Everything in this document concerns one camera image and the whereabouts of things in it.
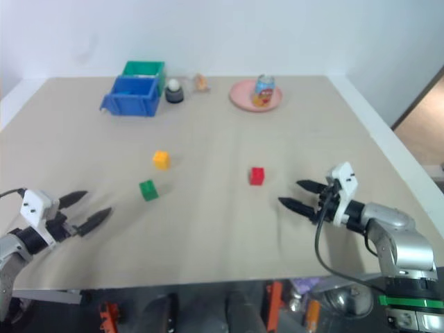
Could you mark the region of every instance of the white wall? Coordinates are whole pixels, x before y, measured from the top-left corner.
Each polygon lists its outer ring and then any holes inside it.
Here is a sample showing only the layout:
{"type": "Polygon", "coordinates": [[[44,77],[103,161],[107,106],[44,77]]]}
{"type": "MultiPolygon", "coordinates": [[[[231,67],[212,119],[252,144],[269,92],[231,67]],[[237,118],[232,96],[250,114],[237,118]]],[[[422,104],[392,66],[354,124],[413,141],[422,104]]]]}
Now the white wall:
{"type": "Polygon", "coordinates": [[[443,47],[435,45],[442,38],[434,40],[441,0],[1,0],[0,6],[2,73],[109,76],[129,59],[165,60],[173,75],[350,72],[388,122],[391,110],[408,105],[404,91],[425,85],[443,47]],[[394,78],[374,79],[405,56],[394,78]],[[392,83],[401,94],[380,101],[392,83]]]}

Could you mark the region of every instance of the white ball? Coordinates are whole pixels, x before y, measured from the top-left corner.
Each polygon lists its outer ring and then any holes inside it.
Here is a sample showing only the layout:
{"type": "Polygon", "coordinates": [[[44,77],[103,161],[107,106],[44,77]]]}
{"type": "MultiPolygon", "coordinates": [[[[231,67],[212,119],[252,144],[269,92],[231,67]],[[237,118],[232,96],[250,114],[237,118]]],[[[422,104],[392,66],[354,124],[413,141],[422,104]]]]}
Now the white ball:
{"type": "Polygon", "coordinates": [[[177,92],[180,89],[180,83],[175,78],[172,78],[170,81],[168,81],[168,89],[171,92],[177,92]]]}

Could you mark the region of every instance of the storage bin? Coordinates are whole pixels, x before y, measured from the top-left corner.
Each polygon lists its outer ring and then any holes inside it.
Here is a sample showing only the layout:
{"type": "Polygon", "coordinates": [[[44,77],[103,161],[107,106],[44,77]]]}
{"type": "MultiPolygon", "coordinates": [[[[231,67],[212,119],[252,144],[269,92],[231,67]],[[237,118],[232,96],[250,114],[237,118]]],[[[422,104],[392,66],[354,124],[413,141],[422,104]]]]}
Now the storage bin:
{"type": "Polygon", "coordinates": [[[125,76],[152,76],[159,78],[157,92],[162,95],[165,87],[165,63],[163,61],[128,61],[123,69],[125,76]]]}
{"type": "Polygon", "coordinates": [[[101,108],[118,116],[154,117],[159,105],[158,78],[119,76],[101,108]]]}

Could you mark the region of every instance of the green stripe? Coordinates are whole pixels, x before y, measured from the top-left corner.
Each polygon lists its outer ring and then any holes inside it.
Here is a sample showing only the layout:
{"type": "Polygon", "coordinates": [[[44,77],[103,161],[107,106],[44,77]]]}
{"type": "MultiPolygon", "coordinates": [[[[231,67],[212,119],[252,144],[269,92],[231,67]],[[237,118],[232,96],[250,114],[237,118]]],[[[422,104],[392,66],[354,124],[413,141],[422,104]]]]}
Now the green stripe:
{"type": "Polygon", "coordinates": [[[387,296],[379,297],[380,305],[404,305],[410,307],[433,307],[444,309],[442,300],[426,300],[425,298],[394,298],[387,296]]]}

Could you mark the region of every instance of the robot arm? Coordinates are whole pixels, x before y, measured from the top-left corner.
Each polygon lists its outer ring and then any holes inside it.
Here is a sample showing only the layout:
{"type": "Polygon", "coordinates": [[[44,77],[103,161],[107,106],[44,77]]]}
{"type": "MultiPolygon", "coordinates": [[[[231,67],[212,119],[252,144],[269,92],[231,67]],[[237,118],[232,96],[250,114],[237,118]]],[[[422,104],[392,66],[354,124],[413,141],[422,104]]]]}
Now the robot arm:
{"type": "Polygon", "coordinates": [[[357,188],[348,162],[333,168],[327,185],[301,180],[298,184],[319,195],[316,210],[292,198],[279,198],[290,210],[308,217],[344,225],[370,239],[377,249],[387,306],[388,324],[396,332],[444,332],[444,303],[438,292],[434,254],[428,240],[407,214],[383,205],[352,200],[357,188]]]}
{"type": "Polygon", "coordinates": [[[101,224],[111,208],[91,215],[79,227],[69,225],[59,209],[77,203],[87,192],[72,192],[58,200],[42,191],[23,190],[22,216],[30,224],[25,229],[15,229],[0,238],[0,322],[5,321],[15,278],[33,260],[33,256],[46,247],[53,248],[66,238],[84,236],[101,224]]]}

